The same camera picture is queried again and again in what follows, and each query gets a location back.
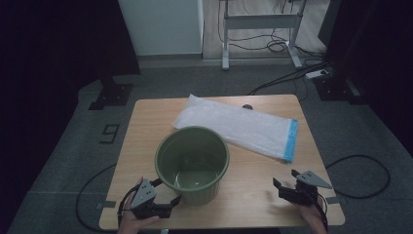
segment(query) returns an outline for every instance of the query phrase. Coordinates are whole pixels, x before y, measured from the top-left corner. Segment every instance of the wooden table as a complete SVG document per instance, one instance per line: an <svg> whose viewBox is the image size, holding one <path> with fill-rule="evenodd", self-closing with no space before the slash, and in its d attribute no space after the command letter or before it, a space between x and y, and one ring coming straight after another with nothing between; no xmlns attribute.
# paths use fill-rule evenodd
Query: wooden table
<svg viewBox="0 0 413 234"><path fill-rule="evenodd" d="M149 229L248 228L304 225L295 208L278 197L273 186L275 177L282 185L293 187L291 169L308 170L330 182L319 151L310 132L298 99L293 95L253 97L205 97L236 106L250 104L254 110L298 120L295 159L292 164L266 157L228 144L230 165L221 179L218 195L210 203L192 207L180 203L170 218L162 219ZM158 178L154 159L158 145L174 131L171 123L184 108L187 98L142 99L136 102L107 201L116 201L116 208L104 208L100 227L117 229L117 207L126 192L141 176ZM156 187L157 204L168 203L176 194L165 185ZM332 189L320 188L325 197L335 197ZM328 222L341 225L345 218L339 204L328 205Z"/></svg>

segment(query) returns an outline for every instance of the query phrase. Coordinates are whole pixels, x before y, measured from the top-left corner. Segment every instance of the green bucket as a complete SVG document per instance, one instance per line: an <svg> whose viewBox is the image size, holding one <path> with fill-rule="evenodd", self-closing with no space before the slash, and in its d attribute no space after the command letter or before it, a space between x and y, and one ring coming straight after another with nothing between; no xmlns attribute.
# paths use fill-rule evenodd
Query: green bucket
<svg viewBox="0 0 413 234"><path fill-rule="evenodd" d="M188 205L212 201L230 162L228 146L213 130L187 127L167 136L155 156L161 181Z"/></svg>

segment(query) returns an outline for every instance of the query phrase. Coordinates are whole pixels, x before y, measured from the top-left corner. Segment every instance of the black cable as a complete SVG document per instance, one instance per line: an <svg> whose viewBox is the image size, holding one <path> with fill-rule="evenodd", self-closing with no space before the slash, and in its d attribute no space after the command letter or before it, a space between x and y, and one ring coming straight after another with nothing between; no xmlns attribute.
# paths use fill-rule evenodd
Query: black cable
<svg viewBox="0 0 413 234"><path fill-rule="evenodd" d="M277 78L277 79L275 79L275 80L273 80L273 81L270 81L270 82L268 82L268 83L265 83L265 84L263 84L263 85L255 88L255 89L253 89L251 92L249 92L249 93L246 94L246 95L247 95L247 96L253 96L253 95L255 95L255 93L256 93L257 91L259 91L259 90L261 90L261 89L264 89L264 88L267 88L267 87L270 87L270 86L274 86L274 85L279 84L279 83L282 83L282 82L291 81L291 80L296 80L296 79L298 79L298 78L304 77L305 74L308 73L308 72L311 72L311 71L320 69L320 68L322 68L322 67L324 67L324 66L327 66L327 65L329 65L329 62L328 62L328 61L324 61L324 62L320 62L320 63L315 64L315 65L311 65L311 66L305 67L304 69L297 70L297 71L294 71L294 72L292 72L292 73L283 75L282 77L279 77L279 78ZM285 78L287 78L287 77L289 77L289 76L292 76L292 75L295 75L295 74L297 74L297 75L296 75L294 78L285 79Z"/></svg>
<svg viewBox="0 0 413 234"><path fill-rule="evenodd" d="M85 190L85 188L98 176L100 176L101 174L103 174L104 172L106 172L107 170L113 168L116 166L115 164L110 165L109 167L103 169L102 171L100 171L99 173L97 173L96 175L94 175L91 179L88 180L88 182L85 183L85 185L83 185L82 189L79 191L79 194L77 196L76 199L76 217L78 219L78 221L86 228L88 228L89 230L95 231L95 232L101 232L101 233L116 233L115 231L109 231L109 230L103 230L103 229L97 229L94 227L91 227L89 225L86 224L85 221L82 220L82 218L80 217L79 214L79 201L80 201L80 196L82 195L83 191Z"/></svg>
<svg viewBox="0 0 413 234"><path fill-rule="evenodd" d="M383 168L383 170L385 170L385 172L387 174L386 184L383 187L381 187L380 189L378 189L377 191L372 192L371 194L368 194L368 195L364 195L364 196L356 196L356 195L344 193L344 192L342 192L338 189L334 189L334 191L337 194L340 194L340 195L343 195L343 196L346 196L346 197L349 197L349 198L354 198L354 199L366 199L366 198L371 198L371 197L377 196L378 194L382 193L385 189L387 189L389 187L389 184L390 184L390 181L391 181L391 175L390 175L389 170L380 161L378 161L377 159L372 158L370 156L367 156L367 155L362 155L362 154L350 155L350 156L344 157L342 159L339 159L337 161L334 161L333 163L327 165L325 168L326 169L331 168L332 166L336 165L337 163L342 162L344 160L351 159L351 158L367 158L367 159L370 159L370 160L376 162L379 166L381 166Z"/></svg>

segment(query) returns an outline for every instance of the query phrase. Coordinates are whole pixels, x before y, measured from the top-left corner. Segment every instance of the white wall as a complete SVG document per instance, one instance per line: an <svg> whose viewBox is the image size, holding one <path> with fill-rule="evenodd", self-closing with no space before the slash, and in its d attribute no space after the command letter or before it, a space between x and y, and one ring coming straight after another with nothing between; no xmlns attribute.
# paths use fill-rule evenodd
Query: white wall
<svg viewBox="0 0 413 234"><path fill-rule="evenodd" d="M200 54L202 0L119 0L137 56Z"/></svg>

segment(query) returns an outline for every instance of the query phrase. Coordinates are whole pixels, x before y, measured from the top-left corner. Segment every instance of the metal stand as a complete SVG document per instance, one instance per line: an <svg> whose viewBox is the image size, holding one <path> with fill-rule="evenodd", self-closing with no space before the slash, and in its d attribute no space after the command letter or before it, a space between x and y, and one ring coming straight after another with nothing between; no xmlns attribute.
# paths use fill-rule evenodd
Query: metal stand
<svg viewBox="0 0 413 234"><path fill-rule="evenodd" d="M301 19L303 18L304 8L307 0L302 0L300 10L294 14L277 14L269 16L229 16L228 15L228 0L225 0L224 12L224 43L222 47L222 69L228 70L229 52L228 52L228 30L230 29L259 29L259 28L292 28L290 41L286 41L285 45L291 56L292 62L296 68L301 68L297 50L295 49L295 40L297 38L298 29L300 28Z"/></svg>

